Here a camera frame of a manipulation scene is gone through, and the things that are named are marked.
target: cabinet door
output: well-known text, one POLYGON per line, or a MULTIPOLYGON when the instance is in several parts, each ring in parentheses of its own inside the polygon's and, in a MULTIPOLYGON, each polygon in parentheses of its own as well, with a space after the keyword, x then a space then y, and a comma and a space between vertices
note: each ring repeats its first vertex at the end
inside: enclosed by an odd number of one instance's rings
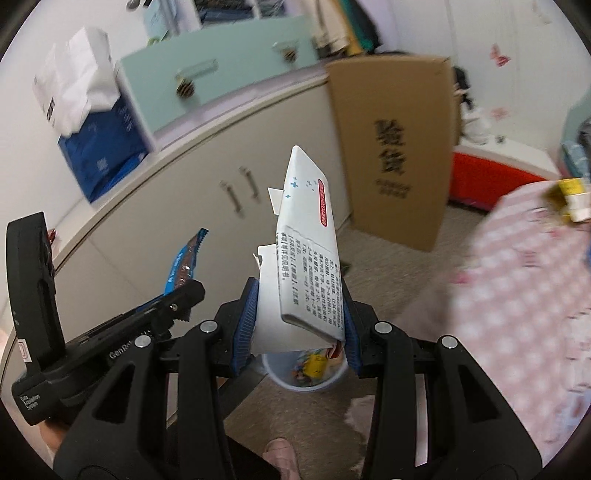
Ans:
POLYGON ((66 342, 142 303, 142 295, 89 242, 56 274, 56 304, 66 342))
POLYGON ((283 188, 291 149, 299 145, 328 179, 336 227, 349 216, 345 174, 326 85, 295 95, 237 124, 232 128, 234 140, 248 152, 238 158, 243 158, 245 166, 252 170, 264 209, 269 205, 267 187, 283 188))
POLYGON ((248 185, 238 171, 240 154, 224 135, 196 146, 150 178, 90 237, 146 301, 163 292, 183 245, 199 228, 209 230, 195 274, 206 298, 193 309, 190 325, 178 322, 173 329, 176 335, 212 318, 221 303, 240 296, 249 275, 258 276, 252 254, 261 223, 246 214, 248 185), (240 212, 221 181, 232 187, 240 212))

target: chinese characters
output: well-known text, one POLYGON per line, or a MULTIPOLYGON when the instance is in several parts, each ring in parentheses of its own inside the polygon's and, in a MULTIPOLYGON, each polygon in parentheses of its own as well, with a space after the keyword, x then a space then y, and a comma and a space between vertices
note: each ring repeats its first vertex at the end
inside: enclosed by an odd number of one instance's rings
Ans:
MULTIPOLYGON (((405 145, 404 127, 397 120, 376 120, 374 122, 376 131, 376 140, 382 149, 379 154, 382 173, 397 173, 399 176, 404 174, 404 164, 406 156, 400 149, 405 145)), ((385 179, 375 181, 380 195, 388 195, 405 199, 408 192, 412 189, 410 185, 385 179)))
POLYGON ((376 139, 385 148, 379 157, 382 161, 382 172, 404 173, 406 157, 397 147, 404 146, 404 128, 396 120, 377 120, 375 122, 376 139))

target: person's foot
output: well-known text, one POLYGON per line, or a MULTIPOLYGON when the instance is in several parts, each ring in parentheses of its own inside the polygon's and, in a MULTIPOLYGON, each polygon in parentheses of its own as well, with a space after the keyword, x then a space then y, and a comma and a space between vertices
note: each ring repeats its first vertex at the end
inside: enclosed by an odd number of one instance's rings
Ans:
POLYGON ((271 440, 262 457, 281 472, 281 480, 301 480, 296 451, 287 440, 271 440))

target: cardboard box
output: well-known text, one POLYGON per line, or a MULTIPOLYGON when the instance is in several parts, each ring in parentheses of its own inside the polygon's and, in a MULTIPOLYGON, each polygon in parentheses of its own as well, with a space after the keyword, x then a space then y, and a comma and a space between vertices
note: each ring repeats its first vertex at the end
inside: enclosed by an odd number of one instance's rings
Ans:
POLYGON ((354 227, 431 251, 457 135, 451 62, 368 56, 327 69, 354 227))

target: white paper package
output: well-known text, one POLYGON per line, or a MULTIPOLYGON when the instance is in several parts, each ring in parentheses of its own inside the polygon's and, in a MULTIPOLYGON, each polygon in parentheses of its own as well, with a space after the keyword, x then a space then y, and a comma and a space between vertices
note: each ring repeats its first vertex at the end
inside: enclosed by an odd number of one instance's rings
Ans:
POLYGON ((91 112, 106 112, 119 98, 107 34, 81 28, 69 41, 54 44, 35 75, 33 91, 56 131, 78 133, 91 112))

